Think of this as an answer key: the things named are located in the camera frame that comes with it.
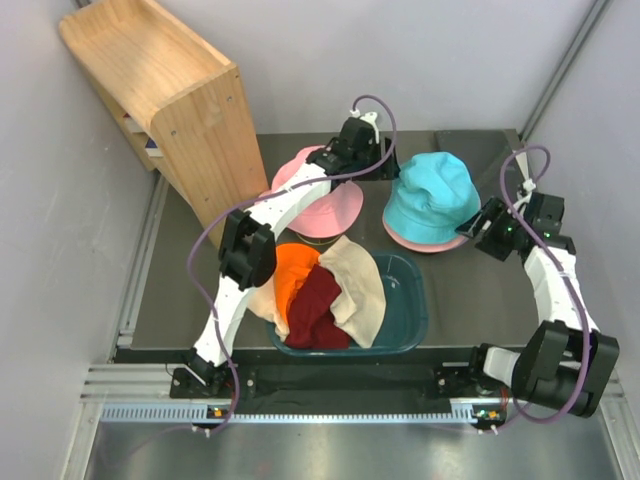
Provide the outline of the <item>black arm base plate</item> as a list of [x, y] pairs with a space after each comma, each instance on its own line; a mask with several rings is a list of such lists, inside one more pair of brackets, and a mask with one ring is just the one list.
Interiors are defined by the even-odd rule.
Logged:
[[351, 365], [258, 364], [238, 370], [244, 402], [273, 398], [286, 400], [309, 393], [313, 400], [369, 392], [409, 392], [422, 397], [458, 397], [467, 393], [489, 394], [498, 389], [490, 380], [473, 377], [463, 366], [422, 363], [373, 363]]

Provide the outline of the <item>turquoise bucket hat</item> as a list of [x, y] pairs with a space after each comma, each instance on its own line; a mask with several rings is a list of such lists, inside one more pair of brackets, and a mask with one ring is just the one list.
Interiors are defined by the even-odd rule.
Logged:
[[383, 220], [417, 243], [445, 243], [481, 208], [466, 164], [448, 152], [414, 155], [393, 181]]

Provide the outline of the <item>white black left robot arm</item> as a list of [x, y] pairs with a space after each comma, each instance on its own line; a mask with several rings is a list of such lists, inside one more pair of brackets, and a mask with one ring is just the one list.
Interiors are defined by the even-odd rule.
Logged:
[[388, 136], [380, 133], [375, 113], [354, 111], [339, 134], [304, 155], [279, 188], [219, 216], [224, 229], [216, 294], [210, 294], [195, 275], [190, 277], [209, 306], [207, 323], [185, 362], [193, 373], [192, 384], [203, 395], [220, 394], [226, 376], [237, 374], [231, 359], [237, 325], [255, 292], [274, 276], [276, 242], [282, 232], [342, 185], [397, 179], [397, 140], [396, 131]]

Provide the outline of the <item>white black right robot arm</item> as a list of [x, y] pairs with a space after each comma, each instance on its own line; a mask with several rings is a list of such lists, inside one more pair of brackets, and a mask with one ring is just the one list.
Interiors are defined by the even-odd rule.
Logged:
[[576, 249], [562, 234], [564, 200], [532, 193], [517, 220], [492, 197], [458, 230], [500, 261], [517, 253], [534, 293], [539, 326], [521, 352], [483, 344], [466, 374], [487, 396], [502, 383], [518, 400], [588, 418], [596, 410], [619, 357], [619, 343], [602, 334], [586, 311], [575, 274]]

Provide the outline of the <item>light pink bucket hat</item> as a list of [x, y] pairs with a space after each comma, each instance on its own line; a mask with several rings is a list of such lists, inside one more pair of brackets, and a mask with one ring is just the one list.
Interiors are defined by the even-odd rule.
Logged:
[[445, 243], [417, 243], [412, 242], [395, 232], [385, 221], [382, 222], [383, 228], [389, 237], [401, 247], [408, 250], [425, 253], [425, 254], [437, 254], [450, 250], [454, 250], [467, 242], [467, 238], [464, 236], [456, 236], [454, 239]]

